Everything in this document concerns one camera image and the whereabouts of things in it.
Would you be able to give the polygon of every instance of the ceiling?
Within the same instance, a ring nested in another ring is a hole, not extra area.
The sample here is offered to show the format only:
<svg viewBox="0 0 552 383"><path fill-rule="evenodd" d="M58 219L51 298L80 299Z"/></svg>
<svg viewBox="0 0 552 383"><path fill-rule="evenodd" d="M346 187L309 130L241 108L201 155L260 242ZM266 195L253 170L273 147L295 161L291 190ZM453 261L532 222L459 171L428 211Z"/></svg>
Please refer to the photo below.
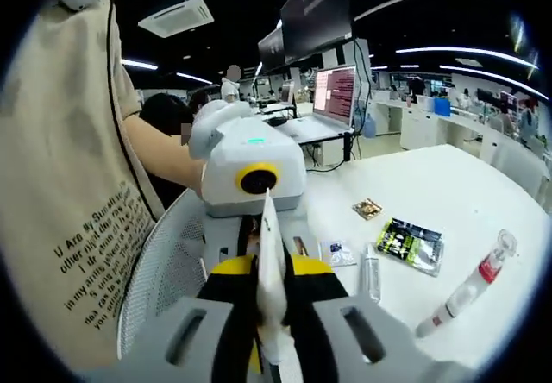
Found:
<svg viewBox="0 0 552 383"><path fill-rule="evenodd" d="M137 23L179 0L115 0L121 29L123 57L159 66L157 71L129 68L137 88L192 89L204 84L181 78L183 72L220 82L229 65L237 64L251 77L259 64L257 42L270 33L279 20L286 0L204 0L215 21L194 31L162 39ZM391 0L349 0L356 17ZM439 65L463 66L456 58L478 60L484 71L497 73L538 88L542 74L509 61L458 53L396 54L411 47L476 47L508 53L533 61L535 50L527 34L514 51L518 29L515 14L505 0L404 0L362 17L353 26L354 35L368 41L372 66L399 70L402 64L419 64L418 71L438 72ZM317 64L314 57L307 64Z"/></svg>

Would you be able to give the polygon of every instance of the yellow ring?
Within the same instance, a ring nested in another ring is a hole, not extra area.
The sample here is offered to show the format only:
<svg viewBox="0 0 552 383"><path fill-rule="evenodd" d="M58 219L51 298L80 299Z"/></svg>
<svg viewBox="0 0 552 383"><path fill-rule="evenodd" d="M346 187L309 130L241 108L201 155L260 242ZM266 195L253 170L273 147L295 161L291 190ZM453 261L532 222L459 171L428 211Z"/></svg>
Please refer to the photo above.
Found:
<svg viewBox="0 0 552 383"><path fill-rule="evenodd" d="M252 163L251 165L243 167L242 170L240 170L235 176L235 185L238 187L240 191L247 193L248 195L253 194L243 190L242 181L243 181L243 178L245 178L248 174L258 170L264 170L266 172L272 173L276 177L276 183L274 184L274 186L278 184L279 171L276 168L276 166L271 165L270 163Z"/></svg>

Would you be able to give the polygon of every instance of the white desk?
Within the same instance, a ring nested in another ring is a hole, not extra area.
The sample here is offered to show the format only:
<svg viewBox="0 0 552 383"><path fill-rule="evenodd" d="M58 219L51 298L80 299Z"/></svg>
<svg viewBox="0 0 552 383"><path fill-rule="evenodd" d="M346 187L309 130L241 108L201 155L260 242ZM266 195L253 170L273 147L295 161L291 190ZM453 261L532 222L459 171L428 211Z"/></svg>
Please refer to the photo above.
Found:
<svg viewBox="0 0 552 383"><path fill-rule="evenodd" d="M524 314L539 280L549 238L549 217L505 175L452 146L421 148L345 163L331 173L309 174L305 198L319 240L350 240L360 251L396 217L442 232L437 278L381 257L380 306L412 330L475 269L507 228L517 254L496 282L450 324L418 347L437 360L483 365ZM383 212L371 221L351 206L371 198ZM358 267L337 268L349 293L357 293Z"/></svg>

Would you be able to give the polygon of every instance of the small package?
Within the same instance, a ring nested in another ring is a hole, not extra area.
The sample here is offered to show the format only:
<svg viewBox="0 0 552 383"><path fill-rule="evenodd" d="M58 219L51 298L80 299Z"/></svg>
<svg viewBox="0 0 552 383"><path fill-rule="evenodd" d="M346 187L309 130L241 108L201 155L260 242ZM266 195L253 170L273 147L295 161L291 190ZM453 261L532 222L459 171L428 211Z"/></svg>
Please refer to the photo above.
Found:
<svg viewBox="0 0 552 383"><path fill-rule="evenodd" d="M354 204L353 209L367 221L378 216L381 212L381 206L376 204L372 199L365 199L358 204Z"/></svg>
<svg viewBox="0 0 552 383"><path fill-rule="evenodd" d="M439 274L441 234L393 218L379 236L377 249L433 277Z"/></svg>
<svg viewBox="0 0 552 383"><path fill-rule="evenodd" d="M358 255L344 241L322 241L320 259L331 267L347 267L358 263Z"/></svg>

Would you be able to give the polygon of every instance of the glue bottle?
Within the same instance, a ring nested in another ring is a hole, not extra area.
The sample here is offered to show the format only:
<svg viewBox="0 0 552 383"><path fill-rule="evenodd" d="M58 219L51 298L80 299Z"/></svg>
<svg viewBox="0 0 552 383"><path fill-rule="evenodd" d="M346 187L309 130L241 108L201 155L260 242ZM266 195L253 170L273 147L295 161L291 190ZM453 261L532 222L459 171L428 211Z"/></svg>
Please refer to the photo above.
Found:
<svg viewBox="0 0 552 383"><path fill-rule="evenodd" d="M507 230L502 229L489 255L431 317L416 327L416 336L428 336L438 327L449 323L468 305L472 304L497 278L506 258L515 254L517 245L516 238Z"/></svg>

